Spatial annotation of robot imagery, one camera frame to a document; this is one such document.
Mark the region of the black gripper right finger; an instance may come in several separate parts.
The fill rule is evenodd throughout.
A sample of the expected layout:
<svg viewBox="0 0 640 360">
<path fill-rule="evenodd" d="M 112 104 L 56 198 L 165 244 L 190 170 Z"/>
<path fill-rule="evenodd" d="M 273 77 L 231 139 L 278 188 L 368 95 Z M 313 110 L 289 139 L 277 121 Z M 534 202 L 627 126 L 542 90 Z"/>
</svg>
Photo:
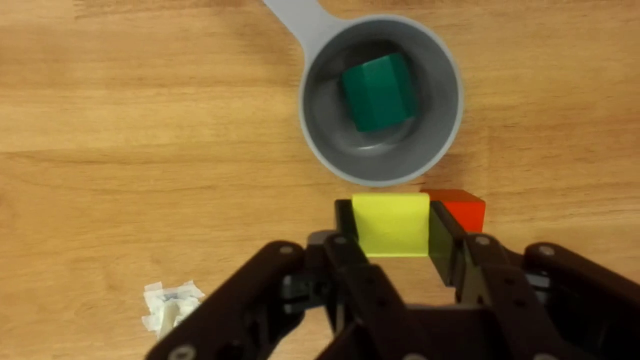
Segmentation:
<svg viewBox="0 0 640 360">
<path fill-rule="evenodd" d="M 640 283 L 565 246 L 516 253 L 436 202 L 428 256 L 454 290 L 427 314 L 436 360 L 640 360 Z"/>
</svg>

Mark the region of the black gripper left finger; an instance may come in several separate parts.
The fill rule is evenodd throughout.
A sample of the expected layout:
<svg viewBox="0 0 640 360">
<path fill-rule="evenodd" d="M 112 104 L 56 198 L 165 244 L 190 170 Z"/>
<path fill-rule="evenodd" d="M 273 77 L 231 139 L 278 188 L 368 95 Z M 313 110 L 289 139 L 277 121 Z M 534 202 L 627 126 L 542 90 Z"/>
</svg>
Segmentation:
<svg viewBox="0 0 640 360">
<path fill-rule="evenodd" d="M 357 241 L 355 202 L 336 200 L 334 212 L 336 227 L 307 246 L 260 247 L 144 360 L 267 360 L 313 308 L 334 331 L 319 360 L 403 360 L 404 304 Z"/>
</svg>

